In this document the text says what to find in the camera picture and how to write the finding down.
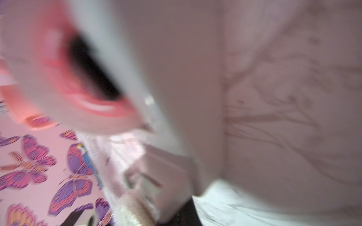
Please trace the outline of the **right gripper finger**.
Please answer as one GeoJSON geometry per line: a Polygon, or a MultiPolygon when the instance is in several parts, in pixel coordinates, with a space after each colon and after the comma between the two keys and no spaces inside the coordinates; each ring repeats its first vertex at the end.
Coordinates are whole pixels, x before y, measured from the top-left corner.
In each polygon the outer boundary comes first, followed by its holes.
{"type": "Polygon", "coordinates": [[[174,215],[167,226],[202,226],[192,198],[174,215]]]}

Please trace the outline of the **clear bubble wrap sheet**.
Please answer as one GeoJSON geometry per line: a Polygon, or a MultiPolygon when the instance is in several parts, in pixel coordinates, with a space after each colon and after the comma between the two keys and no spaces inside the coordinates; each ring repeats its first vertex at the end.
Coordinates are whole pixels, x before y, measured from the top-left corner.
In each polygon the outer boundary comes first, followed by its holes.
{"type": "Polygon", "coordinates": [[[113,208],[115,226],[155,226],[156,222],[142,202],[132,193],[126,193],[113,208]]]}

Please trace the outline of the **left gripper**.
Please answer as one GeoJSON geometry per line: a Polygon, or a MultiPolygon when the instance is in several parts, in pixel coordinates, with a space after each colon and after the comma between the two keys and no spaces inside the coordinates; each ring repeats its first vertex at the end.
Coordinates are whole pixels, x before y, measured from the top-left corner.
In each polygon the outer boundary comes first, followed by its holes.
{"type": "Polygon", "coordinates": [[[60,226],[95,226],[96,213],[93,210],[74,211],[60,226]]]}

